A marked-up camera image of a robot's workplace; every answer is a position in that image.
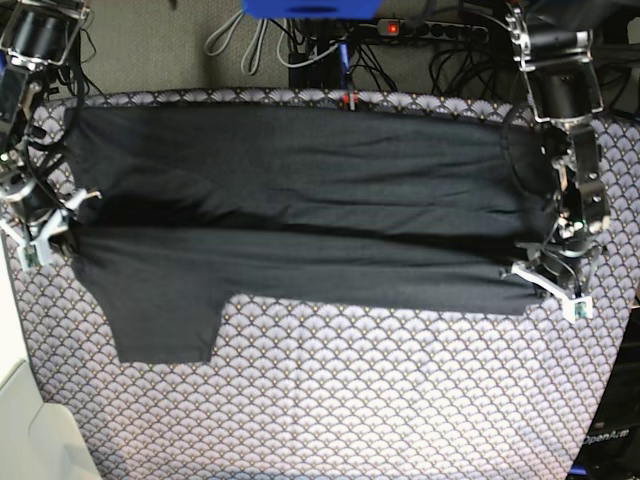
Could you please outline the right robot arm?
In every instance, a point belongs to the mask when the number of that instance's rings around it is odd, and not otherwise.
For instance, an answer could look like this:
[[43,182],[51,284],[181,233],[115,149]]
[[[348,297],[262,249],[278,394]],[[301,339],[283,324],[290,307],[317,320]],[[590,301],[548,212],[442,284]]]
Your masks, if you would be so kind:
[[[15,242],[25,271],[71,248],[70,224],[86,200],[100,195],[80,188],[62,197],[49,182],[66,161],[85,104],[79,48],[90,14],[87,1],[18,1],[1,33],[1,230]],[[49,140],[35,117],[63,70],[76,105],[61,136]]]

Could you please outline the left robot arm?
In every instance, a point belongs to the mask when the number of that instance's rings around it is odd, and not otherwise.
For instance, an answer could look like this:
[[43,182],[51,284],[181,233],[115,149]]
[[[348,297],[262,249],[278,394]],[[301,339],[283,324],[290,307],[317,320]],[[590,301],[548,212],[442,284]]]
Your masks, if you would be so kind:
[[510,2],[505,21],[543,136],[541,150],[556,175],[550,230],[538,242],[521,243],[526,257],[508,272],[554,297],[566,321],[590,319],[594,301],[588,286],[603,250],[598,238],[611,222],[602,150],[592,125],[604,109],[591,53],[593,28],[562,24],[542,1]]

